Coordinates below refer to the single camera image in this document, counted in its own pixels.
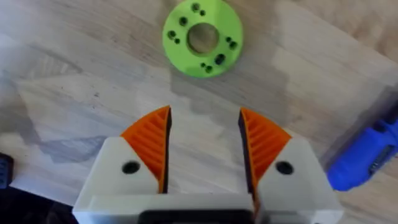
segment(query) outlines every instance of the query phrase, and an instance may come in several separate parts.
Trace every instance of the green 3d printed disc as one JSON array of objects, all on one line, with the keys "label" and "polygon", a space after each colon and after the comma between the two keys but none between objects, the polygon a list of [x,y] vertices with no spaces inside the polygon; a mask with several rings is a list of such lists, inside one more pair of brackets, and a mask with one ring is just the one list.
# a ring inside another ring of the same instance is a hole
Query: green 3d printed disc
[{"label": "green 3d printed disc", "polygon": [[[208,53],[193,50],[189,31],[209,24],[218,31],[218,43]],[[163,46],[170,61],[181,72],[198,78],[219,75],[238,59],[243,45],[242,23],[222,0],[186,0],[169,15],[163,29]]]}]

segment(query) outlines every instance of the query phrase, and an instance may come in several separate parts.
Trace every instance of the orange gripper pad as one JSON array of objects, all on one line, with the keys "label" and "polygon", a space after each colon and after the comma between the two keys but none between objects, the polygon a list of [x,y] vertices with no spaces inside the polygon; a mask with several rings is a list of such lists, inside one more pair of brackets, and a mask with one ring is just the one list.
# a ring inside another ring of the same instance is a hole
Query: orange gripper pad
[{"label": "orange gripper pad", "polygon": [[242,135],[246,180],[256,201],[257,185],[291,136],[269,119],[241,108],[239,129]]},{"label": "orange gripper pad", "polygon": [[123,137],[159,182],[159,193],[166,194],[169,178],[169,135],[171,108],[165,106],[136,121]]}]

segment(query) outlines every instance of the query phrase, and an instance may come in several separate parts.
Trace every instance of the center hole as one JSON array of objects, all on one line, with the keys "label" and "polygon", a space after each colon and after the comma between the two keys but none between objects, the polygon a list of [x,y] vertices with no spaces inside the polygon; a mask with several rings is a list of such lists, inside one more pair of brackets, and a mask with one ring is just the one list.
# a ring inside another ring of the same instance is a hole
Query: center hole
[{"label": "center hole", "polygon": [[218,44],[217,29],[207,23],[194,25],[188,31],[188,45],[199,54],[210,53]]}]

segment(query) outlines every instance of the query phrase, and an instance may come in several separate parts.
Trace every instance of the blue plastic part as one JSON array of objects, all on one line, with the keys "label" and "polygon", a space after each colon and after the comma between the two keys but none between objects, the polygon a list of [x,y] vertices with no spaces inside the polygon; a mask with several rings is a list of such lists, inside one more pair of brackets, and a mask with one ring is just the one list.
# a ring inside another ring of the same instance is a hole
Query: blue plastic part
[{"label": "blue plastic part", "polygon": [[335,190],[362,185],[397,153],[398,122],[385,120],[366,128],[330,166],[327,176]]}]

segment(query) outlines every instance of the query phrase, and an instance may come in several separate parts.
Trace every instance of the wooden table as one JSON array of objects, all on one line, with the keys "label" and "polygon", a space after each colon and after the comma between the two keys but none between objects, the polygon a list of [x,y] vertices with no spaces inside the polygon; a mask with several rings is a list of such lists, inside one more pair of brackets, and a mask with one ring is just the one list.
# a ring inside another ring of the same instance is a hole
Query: wooden table
[{"label": "wooden table", "polygon": [[[0,151],[16,160],[12,186],[73,205],[104,138],[171,105],[170,191],[245,192],[240,106],[306,137],[326,164],[396,99],[397,3],[228,2],[243,54],[198,80],[162,49],[177,1],[0,1]],[[392,161],[339,194],[342,223],[396,223],[397,187]]]}]

